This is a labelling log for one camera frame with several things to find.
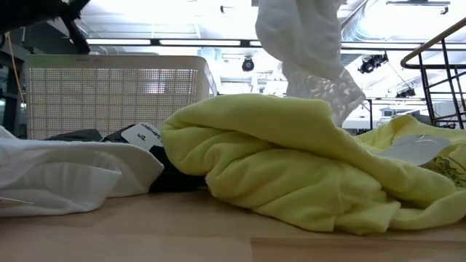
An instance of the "security camera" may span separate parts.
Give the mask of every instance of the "security camera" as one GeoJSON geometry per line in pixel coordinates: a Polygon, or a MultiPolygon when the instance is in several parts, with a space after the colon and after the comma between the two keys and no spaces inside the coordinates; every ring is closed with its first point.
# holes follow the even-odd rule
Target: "security camera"
{"type": "Polygon", "coordinates": [[[251,57],[245,58],[245,61],[242,62],[242,70],[244,72],[251,72],[252,70],[254,70],[253,58],[251,57]]]}

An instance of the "price tag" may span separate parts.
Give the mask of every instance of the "price tag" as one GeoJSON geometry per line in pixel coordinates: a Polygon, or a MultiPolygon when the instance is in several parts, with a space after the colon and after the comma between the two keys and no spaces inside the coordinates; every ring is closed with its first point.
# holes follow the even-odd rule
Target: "price tag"
{"type": "Polygon", "coordinates": [[[122,137],[128,143],[151,150],[152,146],[163,147],[160,131],[148,123],[139,123],[122,132],[122,137]]]}

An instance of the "metal railing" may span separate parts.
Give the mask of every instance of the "metal railing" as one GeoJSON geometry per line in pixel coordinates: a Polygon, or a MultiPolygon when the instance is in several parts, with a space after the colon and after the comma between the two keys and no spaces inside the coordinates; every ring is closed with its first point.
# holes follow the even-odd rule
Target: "metal railing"
{"type": "Polygon", "coordinates": [[[446,29],[444,32],[440,33],[438,36],[434,37],[432,40],[423,44],[422,46],[415,49],[413,52],[409,53],[405,58],[401,60],[401,66],[407,69],[419,69],[421,71],[422,86],[424,89],[425,102],[427,104],[427,110],[429,112],[430,121],[432,125],[437,126],[439,123],[458,123],[460,129],[465,128],[466,122],[466,102],[465,95],[466,92],[462,91],[461,83],[459,78],[466,75],[466,71],[462,73],[459,70],[466,69],[466,64],[450,64],[449,54],[446,46],[446,38],[457,32],[459,29],[466,26],[466,17],[461,19],[458,23],[454,24],[452,27],[446,29]],[[429,48],[436,45],[438,42],[441,43],[442,53],[444,64],[424,64],[422,59],[422,53],[427,51],[429,48]],[[419,64],[408,64],[413,58],[419,58],[419,64]],[[429,84],[429,79],[427,78],[427,70],[446,70],[447,78],[439,81],[434,84],[429,84]],[[457,91],[455,90],[454,80],[457,82],[457,91]],[[430,89],[437,87],[439,84],[449,83],[450,91],[449,92],[432,92],[430,89]],[[435,112],[433,106],[432,95],[445,95],[450,94],[452,102],[454,104],[455,114],[449,114],[446,116],[440,116],[435,112]]]}

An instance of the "clothing tag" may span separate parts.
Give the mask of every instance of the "clothing tag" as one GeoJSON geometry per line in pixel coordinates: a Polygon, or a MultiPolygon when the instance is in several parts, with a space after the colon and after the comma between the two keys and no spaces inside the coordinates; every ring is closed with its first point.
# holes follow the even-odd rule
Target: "clothing tag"
{"type": "Polygon", "coordinates": [[[450,156],[437,156],[427,164],[422,165],[423,168],[450,178],[459,188],[466,190],[466,167],[461,165],[459,161],[450,156]]]}
{"type": "Polygon", "coordinates": [[[122,137],[128,143],[151,150],[152,146],[163,147],[160,131],[148,123],[139,123],[122,132],[122,137]]]}
{"type": "Polygon", "coordinates": [[[450,140],[445,138],[431,135],[404,135],[386,151],[375,154],[421,166],[432,161],[450,145],[450,140]]]}
{"type": "Polygon", "coordinates": [[[33,205],[34,203],[32,202],[24,202],[21,200],[16,200],[16,199],[8,199],[4,197],[0,197],[0,208],[6,208],[6,207],[20,207],[23,205],[33,205]]]}

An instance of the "spotlight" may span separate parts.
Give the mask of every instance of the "spotlight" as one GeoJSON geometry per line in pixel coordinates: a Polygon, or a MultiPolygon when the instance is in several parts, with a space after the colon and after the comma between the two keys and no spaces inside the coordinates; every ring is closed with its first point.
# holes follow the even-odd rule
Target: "spotlight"
{"type": "Polygon", "coordinates": [[[457,124],[453,123],[453,124],[443,124],[440,126],[441,128],[447,128],[447,129],[456,129],[457,128],[457,124]]]}
{"type": "Polygon", "coordinates": [[[254,70],[253,58],[251,57],[245,58],[245,61],[242,62],[242,70],[244,72],[251,72],[252,70],[254,70]]]}
{"type": "Polygon", "coordinates": [[[412,98],[416,96],[416,90],[410,87],[407,90],[403,90],[401,92],[397,92],[395,98],[412,98]]]}
{"type": "Polygon", "coordinates": [[[384,55],[371,55],[370,57],[363,58],[363,64],[358,68],[358,71],[362,74],[369,74],[388,61],[387,53],[384,55]]]}

